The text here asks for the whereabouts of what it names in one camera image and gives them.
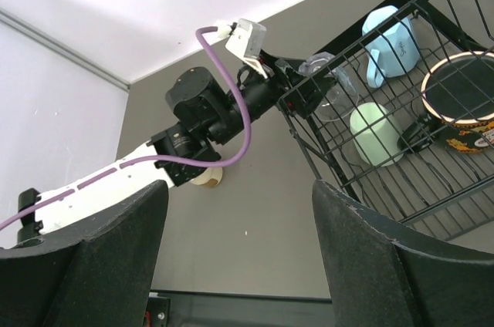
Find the purple cable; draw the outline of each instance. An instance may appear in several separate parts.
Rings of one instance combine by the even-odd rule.
[[[185,159],[183,157],[168,156],[168,155],[142,156],[121,163],[120,168],[123,169],[125,167],[129,167],[130,165],[142,163],[143,161],[152,161],[152,160],[170,161],[172,163],[192,165],[193,167],[227,167],[229,165],[238,162],[245,155],[245,152],[247,152],[247,149],[249,148],[251,132],[252,132],[250,126],[249,111],[247,110],[247,106],[245,105],[244,99],[242,98],[242,94],[240,93],[240,90],[237,87],[235,81],[232,79],[232,77],[228,73],[228,70],[225,68],[225,65],[223,65],[220,59],[216,56],[215,51],[213,51],[213,48],[208,44],[208,42],[206,42],[206,39],[203,36],[203,34],[207,32],[215,32],[217,30],[218,28],[216,26],[209,26],[207,28],[198,29],[198,31],[195,32],[195,37],[201,43],[202,47],[204,48],[204,51],[208,54],[211,61],[216,65],[220,74],[222,74],[223,78],[225,78],[228,87],[232,90],[232,95],[235,98],[235,101],[239,105],[239,110],[240,110],[240,114],[242,115],[242,122],[244,124],[245,132],[244,132],[244,143],[242,144],[242,147],[240,148],[238,153],[234,157],[229,158],[227,160],[215,161],[215,162],[191,160],[191,159]]]
[[[227,167],[229,165],[235,164],[240,159],[242,159],[242,157],[245,155],[245,153],[247,152],[247,149],[249,148],[251,135],[252,135],[251,125],[250,125],[250,115],[249,115],[249,111],[247,110],[247,106],[244,102],[244,99],[242,98],[242,94],[240,93],[240,90],[235,83],[235,80],[232,79],[232,77],[228,73],[228,70],[225,68],[225,65],[223,65],[223,63],[221,62],[221,60],[216,55],[213,48],[209,45],[209,43],[206,41],[206,39],[203,36],[204,34],[206,34],[208,32],[216,32],[216,31],[218,31],[218,27],[216,27],[216,26],[209,26],[206,28],[201,28],[195,32],[195,37],[198,39],[199,43],[201,43],[202,48],[204,48],[204,51],[209,56],[211,61],[218,68],[220,74],[223,76],[226,83],[228,84],[228,87],[232,91],[233,98],[235,98],[235,101],[239,105],[239,110],[240,110],[240,114],[242,116],[242,122],[244,125],[244,142],[243,142],[240,150],[237,152],[237,154],[234,157],[231,157],[227,160],[212,161],[212,162],[211,161],[199,161],[199,160],[185,159],[183,157],[168,156],[168,155],[142,156],[142,157],[137,157],[135,159],[128,160],[124,163],[121,163],[120,169],[130,167],[134,164],[143,163],[144,161],[156,161],[156,160],[170,161],[172,163],[191,165],[193,167]],[[117,171],[117,169],[115,169],[115,168],[105,170],[101,174],[98,174],[95,177],[91,177],[90,179],[85,180],[84,182],[79,184],[77,186],[77,188],[79,188],[81,190],[81,189],[83,189],[87,186],[90,186],[91,184],[97,182],[98,180],[103,179],[104,177],[107,177],[107,176],[111,175],[112,173],[115,173],[116,171]],[[61,194],[57,194],[56,196],[49,198],[48,200],[42,201],[36,205],[32,205],[32,206],[28,207],[27,209],[24,209],[23,211],[18,212],[13,217],[10,217],[6,221],[3,221],[2,223],[0,223],[0,231],[3,230],[4,228],[8,227],[10,224],[14,223],[15,221],[22,219],[26,215],[34,213],[36,210],[38,210],[42,207],[45,207],[47,205],[50,205],[54,202],[60,201],[64,197],[67,197],[73,193],[75,193],[74,189],[66,190],[66,191],[62,192]]]

